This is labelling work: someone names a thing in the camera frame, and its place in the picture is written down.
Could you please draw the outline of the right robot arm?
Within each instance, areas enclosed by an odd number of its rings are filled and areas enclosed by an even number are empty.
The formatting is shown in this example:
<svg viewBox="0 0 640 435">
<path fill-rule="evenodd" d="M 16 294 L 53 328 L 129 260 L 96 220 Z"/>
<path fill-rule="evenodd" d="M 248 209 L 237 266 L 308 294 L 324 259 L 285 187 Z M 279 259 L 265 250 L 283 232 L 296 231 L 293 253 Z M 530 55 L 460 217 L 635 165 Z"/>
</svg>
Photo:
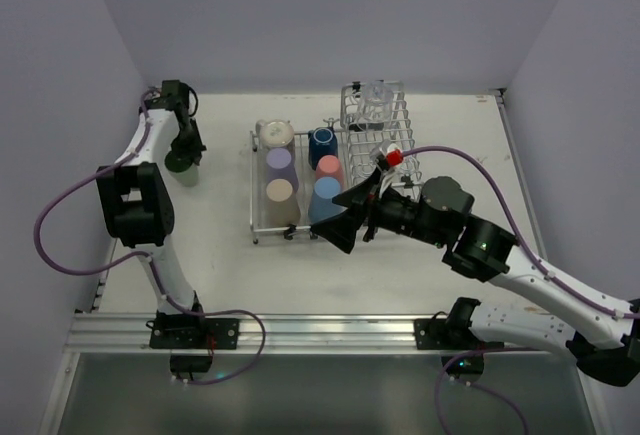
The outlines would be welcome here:
<svg viewBox="0 0 640 435">
<path fill-rule="evenodd" d="M 311 230 L 350 253 L 360 227 L 370 241 L 379 229 L 443 249 L 452 271 L 511 291 L 540 307 L 512 310 L 460 297 L 447 317 L 426 327 L 445 348 L 492 348 L 513 344 L 571 355 L 584 374 L 625 387 L 639 373 L 639 303 L 606 296 L 566 273 L 537 268 L 522 242 L 500 226 L 473 215 L 474 198 L 447 176 L 427 180 L 417 199 L 382 189 L 381 175 L 337 195 L 342 212 Z"/>
</svg>

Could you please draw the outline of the beige plastic cup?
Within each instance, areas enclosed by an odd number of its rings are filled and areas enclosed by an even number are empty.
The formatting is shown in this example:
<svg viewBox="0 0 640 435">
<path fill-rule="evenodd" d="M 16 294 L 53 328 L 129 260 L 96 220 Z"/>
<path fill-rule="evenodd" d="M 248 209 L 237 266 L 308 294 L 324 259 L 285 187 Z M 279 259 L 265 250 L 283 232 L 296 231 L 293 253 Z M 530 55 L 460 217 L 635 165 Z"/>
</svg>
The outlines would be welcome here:
<svg viewBox="0 0 640 435">
<path fill-rule="evenodd" d="M 286 179 L 270 181 L 265 190 L 267 219 L 274 227 L 298 225 L 301 213 L 296 193 Z"/>
</svg>

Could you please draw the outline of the green plastic cup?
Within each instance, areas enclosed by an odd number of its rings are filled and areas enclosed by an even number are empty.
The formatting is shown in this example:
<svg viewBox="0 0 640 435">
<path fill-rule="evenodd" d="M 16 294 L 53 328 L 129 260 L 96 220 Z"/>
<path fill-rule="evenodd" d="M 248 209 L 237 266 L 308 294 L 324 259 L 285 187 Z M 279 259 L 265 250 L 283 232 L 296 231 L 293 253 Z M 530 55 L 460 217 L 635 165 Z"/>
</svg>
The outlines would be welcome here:
<svg viewBox="0 0 640 435">
<path fill-rule="evenodd" d="M 164 165 L 168 173 L 182 186 L 195 187 L 199 183 L 198 166 L 189 159 L 178 157 L 173 151 L 167 153 Z"/>
</svg>

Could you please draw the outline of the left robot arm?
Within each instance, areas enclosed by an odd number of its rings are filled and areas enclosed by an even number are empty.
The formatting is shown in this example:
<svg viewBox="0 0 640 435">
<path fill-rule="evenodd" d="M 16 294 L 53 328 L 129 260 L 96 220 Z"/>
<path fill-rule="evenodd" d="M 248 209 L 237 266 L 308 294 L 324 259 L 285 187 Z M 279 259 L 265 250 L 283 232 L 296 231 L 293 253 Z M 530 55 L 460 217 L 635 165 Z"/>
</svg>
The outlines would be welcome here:
<svg viewBox="0 0 640 435">
<path fill-rule="evenodd" d="M 116 167 L 97 173 L 97 188 L 109 235 L 138 258 L 153 287 L 157 312 L 200 312 L 196 291 L 181 268 L 172 241 L 175 211 L 162 172 L 180 185 L 199 182 L 206 151 L 195 113 L 198 97 L 180 80 L 165 80 L 145 95 L 139 124 Z"/>
</svg>

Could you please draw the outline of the light blue plastic cup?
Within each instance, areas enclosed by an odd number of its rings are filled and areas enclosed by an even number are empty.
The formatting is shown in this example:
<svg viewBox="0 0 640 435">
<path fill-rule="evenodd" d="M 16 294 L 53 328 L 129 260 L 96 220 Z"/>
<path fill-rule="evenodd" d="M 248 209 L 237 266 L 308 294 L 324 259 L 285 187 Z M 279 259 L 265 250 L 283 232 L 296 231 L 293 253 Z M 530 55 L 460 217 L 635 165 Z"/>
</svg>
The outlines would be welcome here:
<svg viewBox="0 0 640 435">
<path fill-rule="evenodd" d="M 341 189 L 339 181 L 333 177 L 321 177 L 316 180 L 308 209 L 312 224 L 343 212 L 344 208 L 333 202 L 333 198 L 341 193 Z"/>
</svg>

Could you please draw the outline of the clear plastic tumbler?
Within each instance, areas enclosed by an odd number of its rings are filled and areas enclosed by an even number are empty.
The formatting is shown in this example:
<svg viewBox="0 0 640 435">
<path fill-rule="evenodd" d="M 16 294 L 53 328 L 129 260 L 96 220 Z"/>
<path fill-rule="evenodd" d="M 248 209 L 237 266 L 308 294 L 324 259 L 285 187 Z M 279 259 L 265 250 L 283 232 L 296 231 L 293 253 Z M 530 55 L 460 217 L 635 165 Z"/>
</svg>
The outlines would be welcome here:
<svg viewBox="0 0 640 435">
<path fill-rule="evenodd" d="M 362 87 L 355 123 L 360 126 L 384 126 L 391 120 L 394 93 L 383 81 L 373 81 Z"/>
</svg>

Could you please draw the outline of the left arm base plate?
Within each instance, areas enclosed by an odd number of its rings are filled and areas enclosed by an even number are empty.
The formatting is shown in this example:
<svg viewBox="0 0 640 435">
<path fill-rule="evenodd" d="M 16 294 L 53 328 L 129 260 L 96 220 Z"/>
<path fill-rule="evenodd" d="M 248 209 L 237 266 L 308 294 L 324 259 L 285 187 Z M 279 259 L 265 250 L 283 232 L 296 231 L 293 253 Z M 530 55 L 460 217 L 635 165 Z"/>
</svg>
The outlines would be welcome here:
<svg viewBox="0 0 640 435">
<path fill-rule="evenodd" d="M 146 322 L 151 330 L 149 347 L 165 350 L 235 350 L 240 321 L 157 312 Z"/>
</svg>

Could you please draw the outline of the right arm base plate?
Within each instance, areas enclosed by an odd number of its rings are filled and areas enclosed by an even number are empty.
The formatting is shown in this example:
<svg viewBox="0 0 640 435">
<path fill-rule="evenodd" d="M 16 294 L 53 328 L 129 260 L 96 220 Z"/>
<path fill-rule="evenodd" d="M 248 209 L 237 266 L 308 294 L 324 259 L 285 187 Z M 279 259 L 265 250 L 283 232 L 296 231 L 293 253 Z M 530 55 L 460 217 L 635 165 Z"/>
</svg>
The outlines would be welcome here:
<svg viewBox="0 0 640 435">
<path fill-rule="evenodd" d="M 505 347 L 503 342 L 481 341 L 468 329 L 449 328 L 444 318 L 415 319 L 413 335 L 418 350 L 465 351 Z"/>
</svg>

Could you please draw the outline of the lavender plastic cup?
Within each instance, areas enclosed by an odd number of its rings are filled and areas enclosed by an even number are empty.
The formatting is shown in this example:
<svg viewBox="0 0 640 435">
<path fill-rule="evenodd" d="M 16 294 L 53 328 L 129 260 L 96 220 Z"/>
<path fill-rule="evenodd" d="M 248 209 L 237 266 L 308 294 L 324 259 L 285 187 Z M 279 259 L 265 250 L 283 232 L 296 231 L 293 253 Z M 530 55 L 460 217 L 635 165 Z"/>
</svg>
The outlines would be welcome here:
<svg viewBox="0 0 640 435">
<path fill-rule="evenodd" d="M 276 179 L 287 180 L 297 192 L 299 180 L 295 169 L 295 159 L 286 148 L 274 148 L 268 151 L 265 159 L 266 183 Z"/>
</svg>

